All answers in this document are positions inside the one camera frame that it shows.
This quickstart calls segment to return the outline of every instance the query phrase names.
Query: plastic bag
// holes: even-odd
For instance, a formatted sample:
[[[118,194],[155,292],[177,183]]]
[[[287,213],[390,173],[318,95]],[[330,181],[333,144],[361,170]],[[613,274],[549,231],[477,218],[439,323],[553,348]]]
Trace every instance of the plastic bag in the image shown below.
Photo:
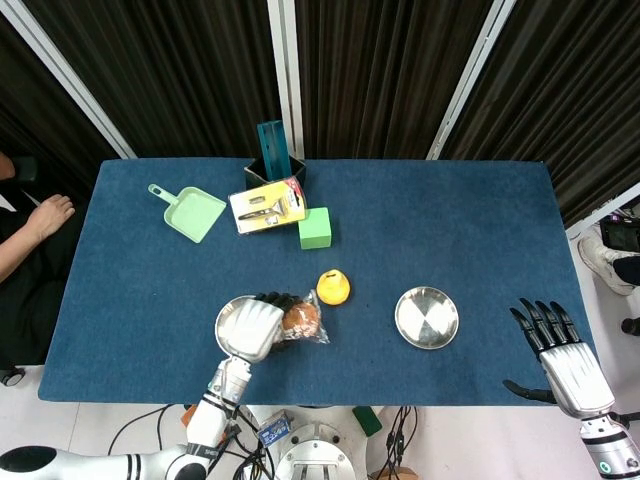
[[[306,339],[317,343],[329,343],[329,336],[322,325],[322,310],[315,290],[289,310],[282,319],[282,336],[278,340]]]

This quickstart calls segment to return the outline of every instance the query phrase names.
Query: black curtain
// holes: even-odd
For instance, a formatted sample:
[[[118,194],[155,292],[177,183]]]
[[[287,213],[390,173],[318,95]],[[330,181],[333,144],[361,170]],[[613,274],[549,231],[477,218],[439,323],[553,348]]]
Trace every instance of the black curtain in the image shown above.
[[[281,117],[266,1],[25,3],[138,156],[255,156]]]
[[[102,160],[117,155],[0,15],[0,151],[35,156],[51,189],[86,200]]]
[[[298,0],[305,155],[425,158],[490,6]]]
[[[640,181],[640,3],[517,2],[441,157],[545,162],[567,225]]]

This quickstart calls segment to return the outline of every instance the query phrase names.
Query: green dustpan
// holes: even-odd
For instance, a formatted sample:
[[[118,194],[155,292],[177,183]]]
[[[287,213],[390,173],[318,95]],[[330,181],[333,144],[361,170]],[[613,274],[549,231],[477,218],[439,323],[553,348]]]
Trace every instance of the green dustpan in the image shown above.
[[[227,204],[196,187],[185,187],[177,197],[155,183],[149,191],[169,203],[164,221],[184,236],[200,243]]]

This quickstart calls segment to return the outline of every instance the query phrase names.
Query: green block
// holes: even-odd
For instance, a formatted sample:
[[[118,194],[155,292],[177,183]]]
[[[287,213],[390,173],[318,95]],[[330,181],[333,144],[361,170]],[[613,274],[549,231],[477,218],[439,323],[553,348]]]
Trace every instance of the green block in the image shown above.
[[[327,208],[310,208],[307,218],[298,222],[300,246],[303,250],[331,246],[331,223]]]

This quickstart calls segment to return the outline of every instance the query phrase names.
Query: person's arm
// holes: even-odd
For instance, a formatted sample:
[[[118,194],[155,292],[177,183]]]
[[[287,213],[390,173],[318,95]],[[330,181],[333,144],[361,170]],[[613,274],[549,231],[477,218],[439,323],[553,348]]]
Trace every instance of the person's arm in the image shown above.
[[[54,195],[42,202],[20,230],[0,243],[0,283],[20,266],[34,248],[57,232],[74,212],[69,197]]]

